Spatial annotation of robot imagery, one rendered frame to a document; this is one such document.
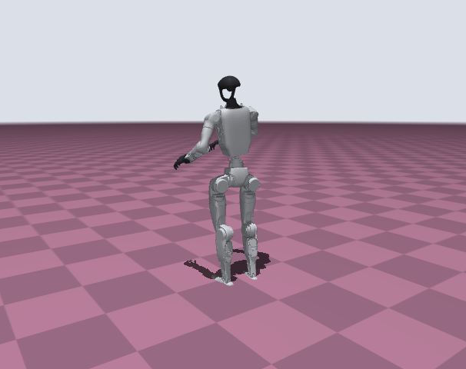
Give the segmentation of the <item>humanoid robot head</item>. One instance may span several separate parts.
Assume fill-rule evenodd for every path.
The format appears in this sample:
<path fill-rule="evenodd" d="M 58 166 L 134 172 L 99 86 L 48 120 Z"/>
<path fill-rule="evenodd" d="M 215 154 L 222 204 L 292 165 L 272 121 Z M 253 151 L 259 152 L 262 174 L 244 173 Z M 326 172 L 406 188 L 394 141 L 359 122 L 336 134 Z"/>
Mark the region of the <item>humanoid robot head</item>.
<path fill-rule="evenodd" d="M 227 103 L 226 104 L 227 106 L 225 107 L 226 109 L 241 108 L 241 106 L 238 105 L 238 103 L 236 102 L 236 98 L 234 98 L 235 89 L 236 87 L 239 87 L 240 85 L 241 85 L 240 81 L 234 76 L 226 76 L 226 77 L 223 77 L 219 81 L 218 88 L 219 88 L 222 100 Z M 227 89 L 228 91 L 231 91 L 231 97 L 229 99 L 224 98 L 222 94 L 223 89 Z"/>

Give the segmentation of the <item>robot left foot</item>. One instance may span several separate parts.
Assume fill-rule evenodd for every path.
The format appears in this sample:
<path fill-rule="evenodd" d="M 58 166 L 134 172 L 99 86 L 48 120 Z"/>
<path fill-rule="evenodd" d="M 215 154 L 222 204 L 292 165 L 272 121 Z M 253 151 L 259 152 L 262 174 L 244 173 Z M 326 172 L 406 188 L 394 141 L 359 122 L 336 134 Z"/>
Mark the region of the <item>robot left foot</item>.
<path fill-rule="evenodd" d="M 213 278 L 213 279 L 215 279 L 216 281 L 219 281 L 219 282 L 221 282 L 221 283 L 223 283 L 223 284 L 229 285 L 229 286 L 232 286 L 232 285 L 234 284 L 232 281 L 230 282 L 229 280 L 228 280 L 227 283 L 223 282 L 222 277 L 221 277 L 221 276 L 218 276 L 218 275 L 216 275 L 216 274 L 212 275 L 211 278 Z"/>

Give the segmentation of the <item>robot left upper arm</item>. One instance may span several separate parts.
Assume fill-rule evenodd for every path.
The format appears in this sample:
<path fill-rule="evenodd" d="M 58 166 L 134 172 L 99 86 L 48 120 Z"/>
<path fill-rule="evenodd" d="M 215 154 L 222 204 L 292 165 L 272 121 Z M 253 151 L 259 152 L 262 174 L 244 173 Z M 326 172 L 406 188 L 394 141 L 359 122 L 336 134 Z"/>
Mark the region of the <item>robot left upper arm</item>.
<path fill-rule="evenodd" d="M 220 120 L 221 120 L 220 111 L 216 111 L 216 112 L 213 112 L 205 116 L 204 125 L 203 125 L 203 129 L 201 132 L 201 140 L 200 140 L 201 144 L 197 152 L 203 155 L 206 155 L 209 152 L 210 146 L 208 144 L 213 135 L 213 131 L 215 130 L 215 125 L 217 125 L 220 122 Z"/>

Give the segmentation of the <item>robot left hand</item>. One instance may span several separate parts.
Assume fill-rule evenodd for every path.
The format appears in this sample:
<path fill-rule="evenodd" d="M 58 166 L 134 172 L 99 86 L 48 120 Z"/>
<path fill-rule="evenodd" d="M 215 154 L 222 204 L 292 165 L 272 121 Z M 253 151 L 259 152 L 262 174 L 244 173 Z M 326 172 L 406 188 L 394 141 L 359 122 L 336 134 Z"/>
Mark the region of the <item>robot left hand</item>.
<path fill-rule="evenodd" d="M 187 155 L 187 154 L 186 154 L 186 155 Z M 175 164 L 174 164 L 175 170 L 177 170 L 178 165 L 180 166 L 180 164 L 182 164 L 183 162 L 184 162 L 185 164 L 190 163 L 190 161 L 189 161 L 187 158 L 185 159 L 185 156 L 186 156 L 186 155 L 182 155 L 182 156 L 175 162 Z M 176 167 L 177 167 L 177 168 L 176 168 Z"/>

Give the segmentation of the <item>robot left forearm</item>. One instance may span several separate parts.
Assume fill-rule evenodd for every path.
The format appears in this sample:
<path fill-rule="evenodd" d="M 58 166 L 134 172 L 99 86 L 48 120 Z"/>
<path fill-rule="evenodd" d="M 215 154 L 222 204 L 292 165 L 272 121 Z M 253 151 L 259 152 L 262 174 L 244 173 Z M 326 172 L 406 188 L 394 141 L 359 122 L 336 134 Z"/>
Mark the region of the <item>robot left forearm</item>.
<path fill-rule="evenodd" d="M 202 156 L 201 153 L 197 152 L 199 146 L 200 146 L 201 142 L 199 141 L 196 146 L 193 147 L 193 149 L 187 153 L 187 155 L 185 156 L 185 159 L 187 158 L 191 164 L 194 160 L 196 160 L 197 158 L 200 158 Z"/>

